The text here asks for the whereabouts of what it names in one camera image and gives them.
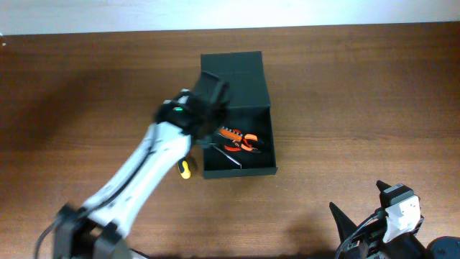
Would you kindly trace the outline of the orange socket rail with sockets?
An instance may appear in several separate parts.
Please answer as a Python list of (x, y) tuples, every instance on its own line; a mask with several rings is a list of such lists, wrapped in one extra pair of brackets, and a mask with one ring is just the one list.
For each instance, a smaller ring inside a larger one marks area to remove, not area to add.
[(237, 132), (234, 129), (229, 129), (227, 127), (221, 127), (218, 131), (218, 134), (232, 142), (241, 142), (243, 139), (242, 133)]

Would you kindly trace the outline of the silver combination wrench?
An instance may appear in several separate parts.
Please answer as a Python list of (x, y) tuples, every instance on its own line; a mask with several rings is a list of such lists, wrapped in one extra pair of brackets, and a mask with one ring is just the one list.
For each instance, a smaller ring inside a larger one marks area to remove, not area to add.
[(235, 165), (239, 166), (240, 169), (242, 169), (242, 164), (234, 159), (233, 157), (231, 157), (229, 154), (225, 153), (222, 149), (220, 149), (217, 145), (213, 145), (212, 146), (215, 150), (217, 150), (218, 152), (220, 152), (222, 155), (224, 155), (228, 160), (230, 160), (232, 163), (234, 163)]

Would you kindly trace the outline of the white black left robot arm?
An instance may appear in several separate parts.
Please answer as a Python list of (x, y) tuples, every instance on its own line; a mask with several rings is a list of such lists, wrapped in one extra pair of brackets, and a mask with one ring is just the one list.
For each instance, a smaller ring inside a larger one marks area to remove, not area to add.
[(170, 169), (194, 144), (205, 145), (224, 123), (229, 83), (207, 71), (196, 88), (165, 100), (137, 149), (116, 174), (79, 209), (65, 205), (50, 226), (54, 258), (145, 258), (126, 238), (138, 213)]

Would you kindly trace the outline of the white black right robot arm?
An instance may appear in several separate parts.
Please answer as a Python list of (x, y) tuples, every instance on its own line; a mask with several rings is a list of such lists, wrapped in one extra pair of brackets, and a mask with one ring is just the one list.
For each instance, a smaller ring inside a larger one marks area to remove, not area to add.
[(416, 237), (424, 217), (420, 197), (410, 187), (377, 181), (380, 207), (356, 225), (334, 203), (329, 209), (341, 244), (335, 258), (458, 258), (459, 238), (443, 236), (424, 246)]

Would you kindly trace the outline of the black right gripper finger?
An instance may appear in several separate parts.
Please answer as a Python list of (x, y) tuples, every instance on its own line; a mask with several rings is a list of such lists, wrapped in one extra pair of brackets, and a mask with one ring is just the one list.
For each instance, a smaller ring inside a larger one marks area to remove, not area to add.
[(380, 196), (386, 196), (387, 195), (387, 190), (391, 188), (391, 185), (388, 183), (385, 183), (384, 181), (377, 180), (376, 186), (379, 189), (379, 194)]
[(350, 237), (357, 230), (357, 226), (353, 221), (343, 213), (340, 208), (333, 202), (329, 203), (329, 209), (335, 220), (337, 230), (339, 232), (339, 239), (343, 243), (346, 238)]

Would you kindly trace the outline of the small red side cutters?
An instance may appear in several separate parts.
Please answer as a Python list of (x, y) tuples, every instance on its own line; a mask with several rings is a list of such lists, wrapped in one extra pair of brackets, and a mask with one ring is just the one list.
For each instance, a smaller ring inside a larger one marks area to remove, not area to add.
[(224, 145), (224, 148), (231, 152), (241, 151), (242, 149), (239, 147), (239, 142), (232, 142), (229, 140), (227, 145)]

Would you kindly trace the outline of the orange black needle-nose pliers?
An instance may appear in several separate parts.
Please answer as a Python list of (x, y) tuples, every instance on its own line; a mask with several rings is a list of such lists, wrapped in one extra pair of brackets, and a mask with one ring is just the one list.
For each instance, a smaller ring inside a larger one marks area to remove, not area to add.
[(265, 141), (254, 134), (242, 134), (243, 139), (239, 143), (241, 151), (249, 153), (261, 153), (262, 149), (265, 148)]

